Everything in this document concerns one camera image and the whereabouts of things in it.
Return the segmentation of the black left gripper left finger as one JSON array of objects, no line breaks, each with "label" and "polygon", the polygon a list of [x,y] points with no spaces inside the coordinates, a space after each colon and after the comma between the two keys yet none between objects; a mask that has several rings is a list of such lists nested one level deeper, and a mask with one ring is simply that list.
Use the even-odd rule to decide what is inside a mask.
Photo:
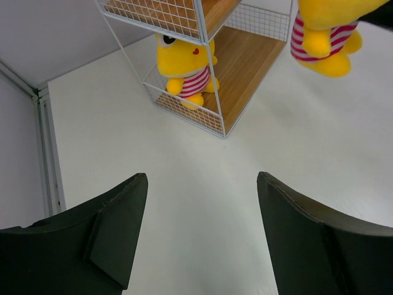
[{"label": "black left gripper left finger", "polygon": [[122,294],[147,201],[138,173],[28,227],[1,231],[2,294]]}]

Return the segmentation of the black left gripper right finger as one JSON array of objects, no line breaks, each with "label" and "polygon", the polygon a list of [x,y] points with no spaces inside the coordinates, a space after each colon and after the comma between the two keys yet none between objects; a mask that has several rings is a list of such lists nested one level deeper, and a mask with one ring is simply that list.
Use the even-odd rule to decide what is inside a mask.
[{"label": "black left gripper right finger", "polygon": [[279,294],[392,294],[392,228],[334,210],[267,172],[257,192]]}]

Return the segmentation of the yellow bear plush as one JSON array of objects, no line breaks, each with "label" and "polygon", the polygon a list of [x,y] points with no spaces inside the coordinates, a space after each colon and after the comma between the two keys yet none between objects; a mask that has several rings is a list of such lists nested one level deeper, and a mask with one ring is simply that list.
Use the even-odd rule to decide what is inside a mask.
[{"label": "yellow bear plush", "polygon": [[340,78],[351,71],[350,55],[362,48],[360,22],[392,30],[392,1],[298,1],[290,53],[321,76]]},{"label": "yellow bear plush", "polygon": [[156,33],[157,68],[168,79],[170,95],[182,98],[184,107],[196,110],[204,104],[203,93],[214,93],[220,84],[211,74],[209,65],[216,65],[216,45],[196,45],[175,37]]}]

